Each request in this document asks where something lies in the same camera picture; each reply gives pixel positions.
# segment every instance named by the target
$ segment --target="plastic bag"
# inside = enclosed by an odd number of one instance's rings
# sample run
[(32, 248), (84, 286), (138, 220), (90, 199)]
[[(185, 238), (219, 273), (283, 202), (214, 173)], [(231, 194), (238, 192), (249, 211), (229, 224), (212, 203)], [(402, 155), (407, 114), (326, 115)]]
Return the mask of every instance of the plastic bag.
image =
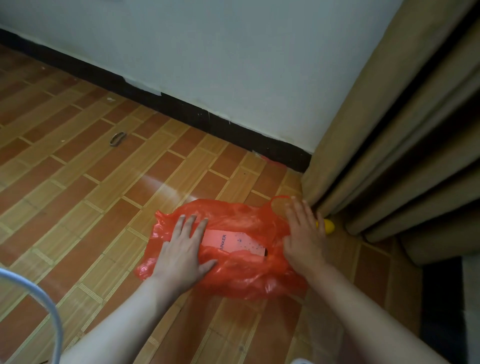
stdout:
[[(157, 211), (157, 224), (153, 227), (142, 262), (135, 272), (141, 279), (151, 276), (162, 244), (170, 241), (180, 215), (196, 215), (192, 233), (202, 219), (208, 218), (198, 251), (199, 262), (218, 260), (198, 283), (200, 287), (209, 293), (230, 298), (272, 298), (288, 293), (302, 295), (307, 283), (283, 256), (282, 239), (290, 234), (288, 223), (272, 210), (273, 204), (276, 211), (282, 214), (287, 202), (289, 197), (278, 196), (262, 207), (252, 207), (198, 199), (171, 214)], [(228, 239), (237, 239), (237, 242), (229, 244)], [(235, 249), (235, 245), (244, 249), (228, 252), (227, 245), (230, 245), (230, 249), (232, 246)]]

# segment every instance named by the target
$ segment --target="wall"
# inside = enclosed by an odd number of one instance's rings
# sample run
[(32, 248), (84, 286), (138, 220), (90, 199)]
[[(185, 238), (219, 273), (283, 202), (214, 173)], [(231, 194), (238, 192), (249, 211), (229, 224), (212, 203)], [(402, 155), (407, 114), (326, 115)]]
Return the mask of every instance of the wall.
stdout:
[(312, 152), (401, 0), (0, 0), (0, 27)]

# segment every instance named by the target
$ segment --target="yellow ball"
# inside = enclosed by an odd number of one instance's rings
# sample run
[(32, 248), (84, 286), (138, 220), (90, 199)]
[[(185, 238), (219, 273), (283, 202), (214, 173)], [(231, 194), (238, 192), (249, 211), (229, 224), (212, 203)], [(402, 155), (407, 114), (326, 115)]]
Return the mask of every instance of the yellow ball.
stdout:
[(324, 224), (325, 224), (325, 234), (330, 235), (332, 232), (335, 231), (335, 224), (331, 220), (324, 218)]

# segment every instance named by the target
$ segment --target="person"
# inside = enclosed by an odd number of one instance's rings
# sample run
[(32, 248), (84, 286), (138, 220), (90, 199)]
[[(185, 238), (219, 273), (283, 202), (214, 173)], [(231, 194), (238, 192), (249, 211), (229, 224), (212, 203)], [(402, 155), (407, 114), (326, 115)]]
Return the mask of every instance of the person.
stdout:
[[(305, 201), (292, 201), (293, 206), (287, 208), (291, 235), (284, 239), (284, 256), (331, 307), (364, 360), (370, 364), (446, 363), (327, 262), (323, 224), (316, 227), (317, 220)], [(163, 244), (152, 276), (66, 351), (61, 364), (133, 363), (168, 308), (216, 263), (198, 262), (207, 221), (200, 222), (190, 237), (195, 219), (179, 218), (171, 241)]]

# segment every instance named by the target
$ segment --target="wood-patterned floor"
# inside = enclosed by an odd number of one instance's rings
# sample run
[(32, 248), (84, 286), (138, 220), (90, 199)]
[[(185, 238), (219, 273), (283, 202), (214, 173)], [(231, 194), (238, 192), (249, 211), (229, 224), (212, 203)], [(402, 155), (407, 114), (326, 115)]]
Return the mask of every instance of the wood-patterned floor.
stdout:
[[(64, 348), (139, 286), (132, 270), (156, 210), (196, 198), (260, 206), (301, 195), (298, 173), (23, 54), (0, 48), (0, 70), (0, 264), (57, 303)], [(127, 138), (110, 147), (120, 131)], [(394, 241), (371, 247), (334, 220), (331, 261), (418, 333), (421, 271)], [(45, 310), (3, 281), (0, 333), (0, 362), (40, 363), (52, 352)], [(347, 363), (354, 355), (312, 291), (248, 302), (193, 289), (135, 363)]]

